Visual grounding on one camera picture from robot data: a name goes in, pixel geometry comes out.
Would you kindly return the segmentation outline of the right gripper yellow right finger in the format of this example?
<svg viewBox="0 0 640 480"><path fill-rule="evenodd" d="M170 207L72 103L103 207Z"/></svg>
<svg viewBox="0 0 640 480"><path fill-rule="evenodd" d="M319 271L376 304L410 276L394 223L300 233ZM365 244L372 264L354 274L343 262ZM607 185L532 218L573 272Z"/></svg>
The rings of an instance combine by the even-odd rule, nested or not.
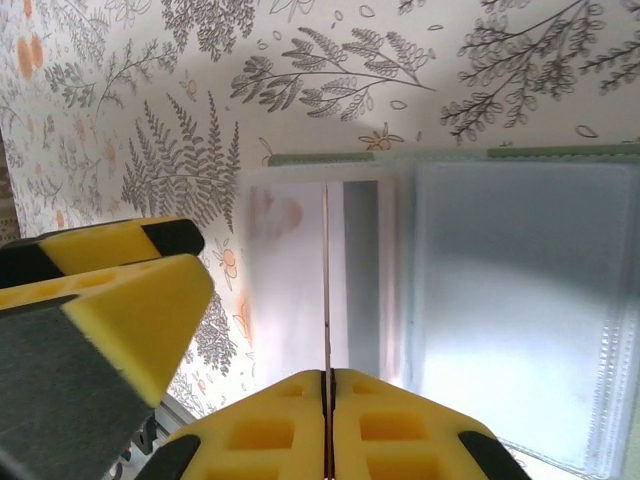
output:
<svg viewBox="0 0 640 480"><path fill-rule="evenodd" d="M337 479L527 479L481 422L350 369L336 369Z"/></svg>

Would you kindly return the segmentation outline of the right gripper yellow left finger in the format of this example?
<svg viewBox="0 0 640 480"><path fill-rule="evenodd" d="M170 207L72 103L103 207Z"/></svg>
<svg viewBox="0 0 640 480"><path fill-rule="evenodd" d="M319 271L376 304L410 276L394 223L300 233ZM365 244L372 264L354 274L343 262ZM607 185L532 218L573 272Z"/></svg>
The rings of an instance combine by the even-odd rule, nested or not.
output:
<svg viewBox="0 0 640 480"><path fill-rule="evenodd" d="M325 374L296 373L175 431L144 479L324 479Z"/></svg>

